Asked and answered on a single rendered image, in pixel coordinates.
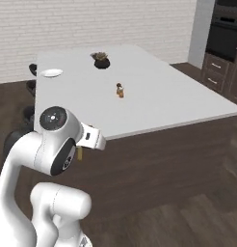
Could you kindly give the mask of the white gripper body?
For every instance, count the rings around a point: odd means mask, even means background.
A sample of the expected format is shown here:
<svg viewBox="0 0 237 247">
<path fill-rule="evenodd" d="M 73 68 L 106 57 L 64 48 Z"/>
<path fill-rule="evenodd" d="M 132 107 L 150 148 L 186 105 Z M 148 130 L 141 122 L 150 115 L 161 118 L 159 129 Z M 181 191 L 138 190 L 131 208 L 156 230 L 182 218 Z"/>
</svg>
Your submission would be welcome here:
<svg viewBox="0 0 237 247">
<path fill-rule="evenodd" d="M 101 131 L 97 128 L 92 129 L 92 147 L 96 150 L 103 151 L 106 146 L 106 139 Z"/>
</svg>

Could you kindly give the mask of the white plate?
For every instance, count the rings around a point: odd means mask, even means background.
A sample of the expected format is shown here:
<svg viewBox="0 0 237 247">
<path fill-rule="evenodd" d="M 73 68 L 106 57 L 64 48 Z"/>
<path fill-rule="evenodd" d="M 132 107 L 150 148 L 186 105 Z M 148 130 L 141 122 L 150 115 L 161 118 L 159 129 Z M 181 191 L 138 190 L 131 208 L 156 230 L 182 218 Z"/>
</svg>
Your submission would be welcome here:
<svg viewBox="0 0 237 247">
<path fill-rule="evenodd" d="M 63 71 L 61 69 L 46 69 L 43 70 L 40 74 L 46 78 L 53 78 L 61 75 L 62 73 Z"/>
</svg>

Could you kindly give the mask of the brown kitchen island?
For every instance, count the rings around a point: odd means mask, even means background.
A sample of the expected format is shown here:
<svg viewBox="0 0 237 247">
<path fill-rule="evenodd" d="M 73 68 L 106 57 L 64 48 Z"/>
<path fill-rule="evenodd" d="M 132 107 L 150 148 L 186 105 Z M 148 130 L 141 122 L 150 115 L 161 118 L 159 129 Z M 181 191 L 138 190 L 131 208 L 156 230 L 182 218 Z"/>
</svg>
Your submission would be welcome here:
<svg viewBox="0 0 237 247">
<path fill-rule="evenodd" d="M 58 105 L 101 130 L 104 151 L 85 149 L 56 183 L 92 197 L 88 219 L 101 222 L 211 191 L 237 123 L 237 105 L 137 45 L 103 47 L 110 66 L 97 69 L 91 47 L 43 51 L 36 111 Z M 124 97 L 117 95 L 117 83 Z"/>
</svg>

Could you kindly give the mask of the plant in black pot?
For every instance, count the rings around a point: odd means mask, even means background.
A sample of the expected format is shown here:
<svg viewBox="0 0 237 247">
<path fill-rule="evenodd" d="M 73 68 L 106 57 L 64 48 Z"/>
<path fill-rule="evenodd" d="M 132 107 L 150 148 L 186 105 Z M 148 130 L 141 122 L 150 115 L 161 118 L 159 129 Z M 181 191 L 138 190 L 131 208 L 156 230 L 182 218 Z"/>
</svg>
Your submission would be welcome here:
<svg viewBox="0 0 237 247">
<path fill-rule="evenodd" d="M 105 52 L 95 52 L 91 54 L 94 59 L 94 66 L 98 69 L 107 69 L 110 66 L 108 55 Z"/>
</svg>

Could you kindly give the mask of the brown cupboard run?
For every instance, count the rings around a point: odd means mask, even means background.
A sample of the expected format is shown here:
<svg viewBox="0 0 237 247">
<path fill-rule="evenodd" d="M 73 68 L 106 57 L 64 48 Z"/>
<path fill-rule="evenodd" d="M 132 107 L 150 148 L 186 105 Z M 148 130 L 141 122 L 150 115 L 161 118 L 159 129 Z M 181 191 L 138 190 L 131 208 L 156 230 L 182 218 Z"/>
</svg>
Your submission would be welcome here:
<svg viewBox="0 0 237 247">
<path fill-rule="evenodd" d="M 234 62 L 206 53 L 200 83 L 237 104 L 237 52 Z"/>
</svg>

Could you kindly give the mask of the black wall oven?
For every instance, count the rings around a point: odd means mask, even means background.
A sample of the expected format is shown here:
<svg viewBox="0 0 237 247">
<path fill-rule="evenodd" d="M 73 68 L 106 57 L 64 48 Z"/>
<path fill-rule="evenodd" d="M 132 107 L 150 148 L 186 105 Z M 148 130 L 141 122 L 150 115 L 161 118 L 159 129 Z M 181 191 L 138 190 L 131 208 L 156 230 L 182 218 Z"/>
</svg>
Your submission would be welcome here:
<svg viewBox="0 0 237 247">
<path fill-rule="evenodd" d="M 237 0 L 216 0 L 205 51 L 234 62 L 237 53 Z"/>
</svg>

